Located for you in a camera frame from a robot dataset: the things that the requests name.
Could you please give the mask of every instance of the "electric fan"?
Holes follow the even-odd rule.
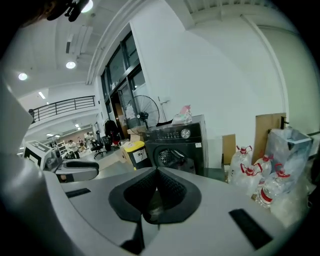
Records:
[[[152,98],[138,95],[126,105],[125,118],[128,128],[134,128],[132,131],[142,136],[142,132],[158,124],[159,109]]]

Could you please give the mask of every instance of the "railing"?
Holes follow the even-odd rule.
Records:
[[[57,101],[49,105],[31,109],[29,110],[29,113],[33,117],[33,123],[35,123],[65,112],[94,107],[95,105],[95,96],[92,95]]]

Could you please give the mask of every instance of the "glass door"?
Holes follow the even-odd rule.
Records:
[[[133,93],[129,84],[124,83],[118,90],[120,103],[125,115],[125,122],[129,129],[135,128],[140,125],[140,121],[137,118],[137,106],[134,101]]]

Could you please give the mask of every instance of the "washing machine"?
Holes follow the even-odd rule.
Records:
[[[204,115],[193,116],[188,124],[149,128],[143,134],[143,139],[154,167],[168,167],[201,176],[208,168]]]

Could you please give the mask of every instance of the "fan stand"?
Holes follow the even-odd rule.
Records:
[[[140,112],[139,114],[137,114],[136,115],[136,117],[138,118],[138,119],[141,119],[144,123],[145,123],[145,127],[147,128],[147,129],[149,129],[149,127],[148,127],[148,116],[149,116],[149,114],[147,113],[147,112]]]

